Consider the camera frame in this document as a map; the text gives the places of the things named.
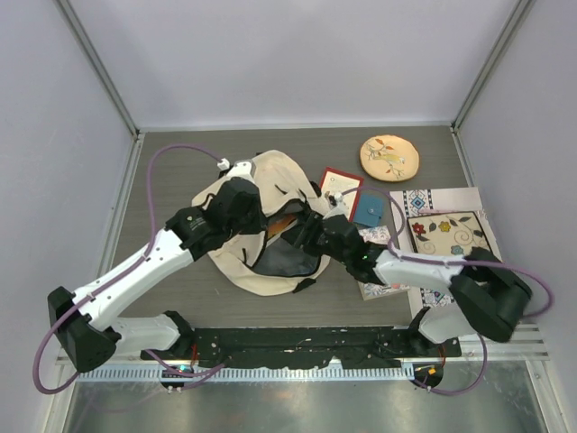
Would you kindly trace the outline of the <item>patterned white placemat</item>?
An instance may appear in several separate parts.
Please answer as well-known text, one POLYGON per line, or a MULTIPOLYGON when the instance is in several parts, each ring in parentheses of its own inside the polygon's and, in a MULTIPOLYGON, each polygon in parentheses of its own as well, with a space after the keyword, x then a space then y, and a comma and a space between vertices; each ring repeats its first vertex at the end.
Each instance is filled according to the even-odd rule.
POLYGON ((490 240, 494 255, 500 257, 497 241, 490 228, 481 198, 476 188, 457 189, 410 189, 393 191, 391 196, 399 206, 391 208, 395 231, 398 232, 398 247, 403 252, 415 253, 409 238, 408 219, 410 217, 474 212, 490 240))

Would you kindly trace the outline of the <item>black mounting base plate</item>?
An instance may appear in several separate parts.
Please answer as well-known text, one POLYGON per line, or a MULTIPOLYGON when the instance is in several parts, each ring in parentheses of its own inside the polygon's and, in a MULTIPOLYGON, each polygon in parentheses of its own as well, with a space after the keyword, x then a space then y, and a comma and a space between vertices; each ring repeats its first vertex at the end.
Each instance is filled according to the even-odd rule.
POLYGON ((395 327, 197 328, 179 348, 154 352, 164 361, 196 361, 200 367, 345 369, 396 367, 402 358, 459 357, 456 338, 441 345, 418 343, 417 334, 395 327))

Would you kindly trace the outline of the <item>red bordered book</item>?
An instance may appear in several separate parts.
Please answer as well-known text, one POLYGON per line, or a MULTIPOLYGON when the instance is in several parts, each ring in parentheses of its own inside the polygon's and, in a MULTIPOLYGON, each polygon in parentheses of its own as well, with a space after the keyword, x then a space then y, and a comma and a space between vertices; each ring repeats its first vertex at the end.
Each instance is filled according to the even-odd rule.
POLYGON ((320 188, 325 196, 333 196, 335 193, 343 195, 343 204, 346 207, 345 214, 352 221, 359 200, 357 189, 362 186, 363 182, 364 179, 360 176, 326 167, 320 188))

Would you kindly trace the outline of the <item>blue sunset cover book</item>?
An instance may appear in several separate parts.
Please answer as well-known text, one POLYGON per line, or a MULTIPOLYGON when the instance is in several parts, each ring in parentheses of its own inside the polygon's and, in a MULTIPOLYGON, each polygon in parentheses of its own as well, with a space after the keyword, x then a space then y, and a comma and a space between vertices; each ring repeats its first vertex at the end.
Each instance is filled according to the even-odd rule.
POLYGON ((293 224, 297 220, 295 215, 285 215, 280 216, 279 218, 275 219, 273 222, 269 224, 268 227, 268 234, 269 236, 274 236, 282 233, 285 229, 287 229, 291 224, 293 224))

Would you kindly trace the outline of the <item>floral cover notebook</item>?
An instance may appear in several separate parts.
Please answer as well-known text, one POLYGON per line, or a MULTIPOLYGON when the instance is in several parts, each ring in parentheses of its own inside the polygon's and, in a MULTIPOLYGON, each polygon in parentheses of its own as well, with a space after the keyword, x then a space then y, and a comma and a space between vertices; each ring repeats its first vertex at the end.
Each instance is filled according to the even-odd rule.
MULTIPOLYGON (((360 235, 365 241, 375 244, 386 245, 390 240, 389 230, 386 226, 364 228, 360 235)), ((359 283, 360 292, 364 300, 373 300, 394 294, 409 291, 410 287, 404 284, 382 285, 373 283, 359 283)))

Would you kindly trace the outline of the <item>cream canvas backpack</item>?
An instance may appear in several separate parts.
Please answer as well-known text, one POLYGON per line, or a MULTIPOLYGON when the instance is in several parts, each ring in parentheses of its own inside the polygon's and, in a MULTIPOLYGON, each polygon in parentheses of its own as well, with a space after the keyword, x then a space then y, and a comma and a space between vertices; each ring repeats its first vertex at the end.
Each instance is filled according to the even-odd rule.
POLYGON ((287 154, 266 151, 252 161, 266 230, 258 235, 236 235, 208 256, 230 282, 250 293, 262 297, 297 293, 314 284, 330 263, 329 256, 305 253, 292 244, 304 227, 307 212, 325 215, 328 201, 287 154), (290 214, 297 220, 282 233, 269 236, 269 224, 290 214))

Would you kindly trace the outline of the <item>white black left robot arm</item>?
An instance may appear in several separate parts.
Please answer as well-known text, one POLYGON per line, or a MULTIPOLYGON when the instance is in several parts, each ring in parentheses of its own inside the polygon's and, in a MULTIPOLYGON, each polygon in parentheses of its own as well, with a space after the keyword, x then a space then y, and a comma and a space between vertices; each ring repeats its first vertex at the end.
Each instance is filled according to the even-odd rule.
POLYGON ((250 177, 224 177, 216 193, 180 209, 140 251, 85 287, 63 287, 48 297, 50 323, 80 373, 113 355, 151 349, 174 360, 192 353, 194 332, 175 311, 154 318, 121 313, 172 273, 221 248, 238 234, 263 231, 266 218, 250 177))

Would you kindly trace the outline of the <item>small blue wallet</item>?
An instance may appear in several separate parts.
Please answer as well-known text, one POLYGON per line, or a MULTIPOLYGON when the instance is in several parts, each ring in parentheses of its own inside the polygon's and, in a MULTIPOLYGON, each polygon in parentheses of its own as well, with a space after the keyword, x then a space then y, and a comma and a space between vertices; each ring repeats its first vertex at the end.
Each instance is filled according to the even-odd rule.
POLYGON ((367 227, 380 225, 383 217, 384 200, 369 194, 361 194, 353 215, 355 224, 367 227))

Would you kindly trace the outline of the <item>round bird pattern plate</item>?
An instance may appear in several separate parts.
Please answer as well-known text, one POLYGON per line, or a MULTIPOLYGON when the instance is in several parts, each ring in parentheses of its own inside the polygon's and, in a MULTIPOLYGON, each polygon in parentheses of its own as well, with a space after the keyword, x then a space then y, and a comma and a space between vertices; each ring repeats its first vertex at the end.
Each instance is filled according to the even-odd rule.
POLYGON ((360 163, 372 178, 402 182, 414 178, 420 168, 420 155, 412 142, 392 134, 369 138, 360 148, 360 163))

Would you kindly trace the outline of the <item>square flower pattern plate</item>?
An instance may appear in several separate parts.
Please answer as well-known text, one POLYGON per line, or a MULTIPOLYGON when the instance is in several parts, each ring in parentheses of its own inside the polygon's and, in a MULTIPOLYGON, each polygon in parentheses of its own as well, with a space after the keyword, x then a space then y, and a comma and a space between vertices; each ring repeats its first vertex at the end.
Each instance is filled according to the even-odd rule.
POLYGON ((474 212, 413 216, 408 219, 408 230, 416 253, 465 256, 473 248, 482 248, 495 254, 474 212))

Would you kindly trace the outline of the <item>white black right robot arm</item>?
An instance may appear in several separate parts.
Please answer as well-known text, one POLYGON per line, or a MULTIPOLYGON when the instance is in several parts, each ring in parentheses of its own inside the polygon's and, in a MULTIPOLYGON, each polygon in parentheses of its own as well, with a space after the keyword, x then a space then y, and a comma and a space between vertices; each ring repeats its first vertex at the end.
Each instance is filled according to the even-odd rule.
POLYGON ((423 309, 415 318, 407 343, 419 356, 430 355, 450 338, 470 334, 507 343, 532 298, 517 272, 483 248, 452 257, 402 253, 364 240, 343 215, 310 216, 292 244, 306 253, 329 256, 362 283, 404 284, 450 295, 452 304, 423 309))

